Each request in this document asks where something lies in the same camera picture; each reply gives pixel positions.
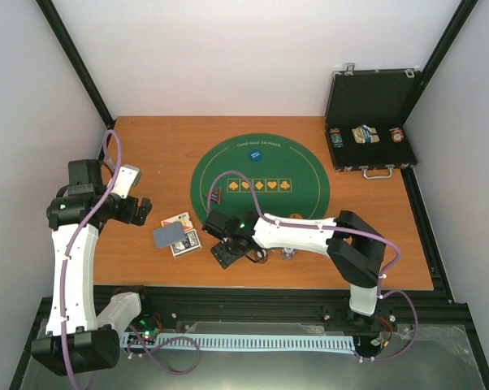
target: green poker mat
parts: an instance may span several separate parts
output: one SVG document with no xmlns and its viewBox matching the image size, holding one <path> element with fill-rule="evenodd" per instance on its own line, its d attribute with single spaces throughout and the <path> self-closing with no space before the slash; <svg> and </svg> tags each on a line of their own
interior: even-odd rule
<svg viewBox="0 0 489 390">
<path fill-rule="evenodd" d="M 250 152 L 262 158 L 253 161 Z M 206 219 L 207 195 L 213 180 L 224 171 L 239 171 L 254 186 L 262 211 L 281 217 L 323 218 L 330 200 L 324 167 L 303 145 L 284 136 L 251 133 L 230 138 L 203 156 L 194 170 L 190 197 L 197 217 Z M 247 183 L 228 175 L 214 186 L 219 202 L 211 208 L 240 218 L 254 208 Z"/>
</svg>

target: white wall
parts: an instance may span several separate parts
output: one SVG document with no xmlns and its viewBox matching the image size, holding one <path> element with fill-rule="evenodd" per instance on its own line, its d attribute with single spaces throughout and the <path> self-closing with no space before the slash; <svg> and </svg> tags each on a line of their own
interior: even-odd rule
<svg viewBox="0 0 489 390">
<path fill-rule="evenodd" d="M 489 0 L 479 2 L 407 131 L 448 278 L 489 362 Z"/>
<path fill-rule="evenodd" d="M 67 161 L 95 158 L 104 130 L 32 0 L 0 2 L 0 390 L 43 296 L 53 250 L 45 209 Z"/>
<path fill-rule="evenodd" d="M 423 67 L 459 0 L 55 0 L 114 115 L 323 115 L 331 73 Z"/>
</svg>

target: playing card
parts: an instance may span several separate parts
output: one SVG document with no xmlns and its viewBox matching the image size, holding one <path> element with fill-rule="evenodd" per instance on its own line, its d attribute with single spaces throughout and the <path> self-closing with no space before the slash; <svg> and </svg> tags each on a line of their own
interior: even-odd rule
<svg viewBox="0 0 489 390">
<path fill-rule="evenodd" d="M 182 241 L 175 242 L 171 245 L 172 255 L 174 257 L 186 254 L 195 249 L 201 248 L 201 242 L 195 229 L 185 233 L 185 238 Z"/>
<path fill-rule="evenodd" d="M 174 222 L 181 222 L 181 224 L 183 225 L 183 230 L 185 232 L 194 229 L 193 222 L 191 221 L 190 215 L 188 215 L 188 213 L 182 213 L 182 214 L 175 215 L 174 217 L 164 219 L 162 221 L 162 226 L 170 225 L 171 223 Z"/>
</svg>

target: wooden table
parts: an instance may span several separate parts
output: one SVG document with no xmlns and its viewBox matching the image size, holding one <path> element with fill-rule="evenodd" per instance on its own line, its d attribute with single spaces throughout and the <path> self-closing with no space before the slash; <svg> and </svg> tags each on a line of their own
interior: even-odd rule
<svg viewBox="0 0 489 390">
<path fill-rule="evenodd" d="M 334 172 L 324 137 L 324 119 L 314 117 L 120 117 L 116 131 L 123 142 L 123 163 L 139 167 L 143 176 L 132 189 L 148 197 L 154 208 L 143 227 L 109 222 L 97 243 L 96 284 L 213 286 L 265 288 L 348 288 L 333 262 L 298 251 L 291 261 L 279 251 L 264 265 L 240 260 L 223 270 L 212 258 L 217 241 L 201 231 L 190 202 L 190 180 L 200 158 L 227 138 L 250 132 L 288 137 L 310 149 L 327 170 L 331 201 L 327 216 L 351 210 L 399 245 L 403 258 L 389 271 L 385 288 L 432 289 L 409 199 L 400 173 L 391 179 L 366 180 L 360 172 Z M 116 156 L 115 143 L 110 154 Z M 188 211 L 200 234 L 202 249 L 173 258 L 157 249 L 152 231 L 160 221 Z M 386 251 L 385 262 L 394 257 Z"/>
</svg>

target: black frame bar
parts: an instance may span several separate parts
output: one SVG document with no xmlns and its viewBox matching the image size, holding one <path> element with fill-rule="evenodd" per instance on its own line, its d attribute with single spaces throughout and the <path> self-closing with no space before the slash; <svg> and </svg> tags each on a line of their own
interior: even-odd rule
<svg viewBox="0 0 489 390">
<path fill-rule="evenodd" d="M 417 88 L 409 94 L 404 119 L 409 116 L 418 102 L 423 90 L 431 80 L 477 2 L 478 0 L 461 0 L 443 36 L 429 58 Z M 51 0 L 37 0 L 37 4 L 58 38 L 71 65 L 75 68 L 104 124 L 107 128 L 113 128 L 115 121 L 107 110 L 106 104 L 58 15 L 53 2 Z M 101 152 L 99 158 L 103 158 L 103 152 Z M 404 169 L 401 170 L 401 175 L 434 286 L 433 291 L 409 292 L 418 311 L 420 322 L 464 326 L 478 363 L 479 372 L 482 375 L 485 387 L 489 389 L 489 367 L 481 348 L 472 316 L 466 304 L 458 304 L 453 300 L 452 291 L 448 284 L 444 265 L 439 256 L 414 171 L 412 168 Z M 98 313 L 109 303 L 115 287 L 117 286 L 95 286 L 95 309 Z M 324 320 L 323 314 L 330 308 L 347 305 L 348 300 L 348 291 L 346 290 L 264 288 L 148 288 L 148 290 L 151 304 L 161 313 L 163 325 L 167 328 L 178 327 L 178 322 L 183 325 L 189 322 L 223 320 L 270 323 L 321 323 L 326 329 L 330 329 L 331 325 L 329 321 Z M 403 298 L 394 296 L 386 301 L 381 301 L 379 305 L 382 306 L 382 310 L 390 310 L 401 321 L 411 322 L 412 320 L 412 312 Z M 37 337 L 43 319 L 49 318 L 50 309 L 51 298 L 43 298 L 28 334 L 28 340 L 12 379 L 10 390 L 20 389 L 30 359 L 31 342 Z M 357 334 L 350 328 L 344 329 L 344 332 L 352 336 Z"/>
</svg>

